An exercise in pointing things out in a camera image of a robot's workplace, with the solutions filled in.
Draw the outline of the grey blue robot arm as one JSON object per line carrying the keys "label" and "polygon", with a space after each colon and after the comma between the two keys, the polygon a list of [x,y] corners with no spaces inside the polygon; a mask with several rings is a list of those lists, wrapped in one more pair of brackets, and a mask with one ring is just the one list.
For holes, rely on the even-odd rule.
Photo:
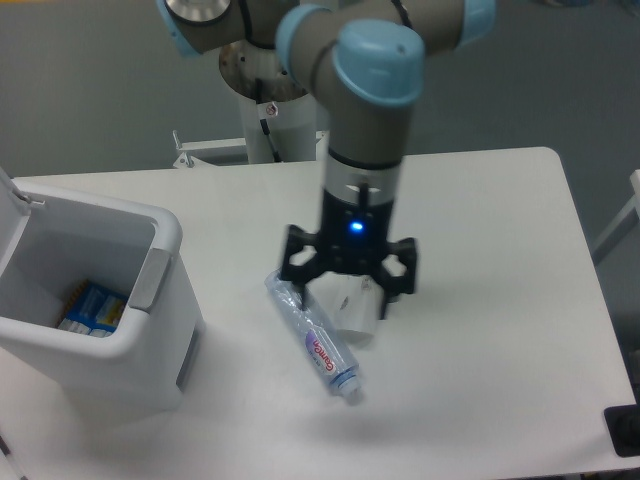
{"label": "grey blue robot arm", "polygon": [[388,240],[414,106],[428,56],[489,33],[492,1],[362,1],[332,10],[298,1],[161,1],[178,49],[201,55],[247,41],[328,113],[319,229],[290,226],[280,269],[304,292],[327,272],[368,276],[381,305],[412,294],[413,238]]}

